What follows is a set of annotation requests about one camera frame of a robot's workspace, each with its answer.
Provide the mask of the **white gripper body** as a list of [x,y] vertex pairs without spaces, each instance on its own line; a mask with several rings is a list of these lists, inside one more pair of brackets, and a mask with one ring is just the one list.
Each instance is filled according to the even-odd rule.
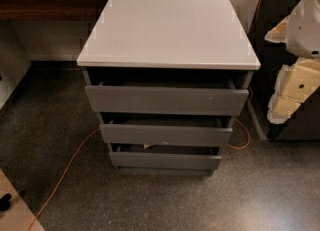
[[297,57],[320,58],[320,8],[318,0],[301,0],[289,16],[286,49]]

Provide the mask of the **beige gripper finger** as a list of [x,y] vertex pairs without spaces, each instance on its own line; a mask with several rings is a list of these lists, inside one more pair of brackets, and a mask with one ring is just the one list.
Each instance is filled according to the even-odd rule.
[[319,87],[319,59],[298,58],[292,66],[283,65],[268,104],[267,119],[273,124],[285,123]]
[[274,28],[267,32],[265,40],[271,43],[285,43],[289,17],[284,18]]

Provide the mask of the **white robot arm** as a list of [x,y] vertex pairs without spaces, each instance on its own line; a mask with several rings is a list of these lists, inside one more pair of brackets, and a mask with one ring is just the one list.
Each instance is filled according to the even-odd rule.
[[320,0],[301,0],[265,40],[284,43],[297,57],[281,67],[268,104],[269,122],[283,124],[320,87]]

